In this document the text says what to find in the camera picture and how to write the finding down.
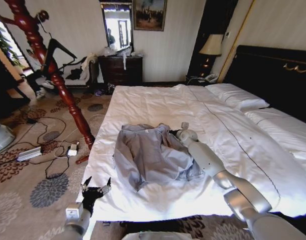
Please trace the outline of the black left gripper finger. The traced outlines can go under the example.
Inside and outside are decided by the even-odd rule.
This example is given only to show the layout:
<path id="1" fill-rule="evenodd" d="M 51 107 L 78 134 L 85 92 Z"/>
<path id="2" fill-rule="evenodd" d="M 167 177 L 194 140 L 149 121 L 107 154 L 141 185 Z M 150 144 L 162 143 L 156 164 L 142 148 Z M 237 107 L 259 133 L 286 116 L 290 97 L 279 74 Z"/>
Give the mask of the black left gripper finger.
<path id="1" fill-rule="evenodd" d="M 85 182 L 81 185 L 81 191 L 83 193 L 88 191 L 88 185 L 89 185 L 91 179 L 92 179 L 92 176 L 90 176 L 88 179 L 86 179 Z"/>
<path id="2" fill-rule="evenodd" d="M 109 191 L 111 190 L 111 177 L 108 179 L 107 183 L 105 186 L 102 186 L 98 192 L 104 196 L 106 195 Z"/>

